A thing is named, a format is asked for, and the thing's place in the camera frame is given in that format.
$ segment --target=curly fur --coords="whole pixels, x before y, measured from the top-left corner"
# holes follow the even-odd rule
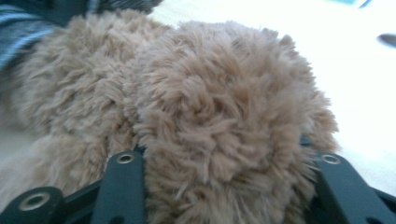
[[[12,109],[43,137],[0,168],[0,209],[34,187],[70,194],[139,141],[149,223],[304,223],[314,151],[299,138],[336,149],[308,62],[270,30],[90,16],[48,36],[14,75]]]

